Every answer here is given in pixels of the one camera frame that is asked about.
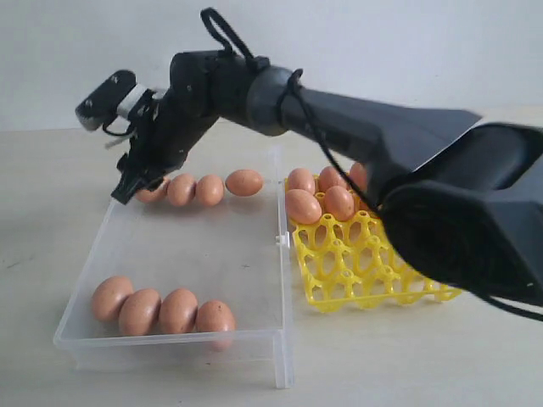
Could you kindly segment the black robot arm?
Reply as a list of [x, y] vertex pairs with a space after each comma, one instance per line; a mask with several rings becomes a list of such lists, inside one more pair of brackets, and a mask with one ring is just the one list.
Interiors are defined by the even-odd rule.
[[113, 197], [180, 168], [224, 118], [296, 132], [360, 163], [362, 198], [416, 270], [502, 309], [542, 303], [542, 130], [459, 109], [407, 108], [308, 89], [299, 70], [219, 52], [179, 53], [157, 98], [128, 70], [107, 81], [134, 136]]

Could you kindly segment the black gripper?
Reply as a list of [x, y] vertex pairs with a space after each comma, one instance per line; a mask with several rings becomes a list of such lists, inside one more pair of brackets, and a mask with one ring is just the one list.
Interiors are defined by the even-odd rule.
[[180, 169], [188, 153], [218, 121], [216, 114], [192, 117], [172, 90], [156, 93], [135, 87], [122, 101], [122, 117], [129, 121], [132, 136], [122, 157], [120, 181], [110, 194], [128, 204], [141, 191], [153, 192], [164, 175]]

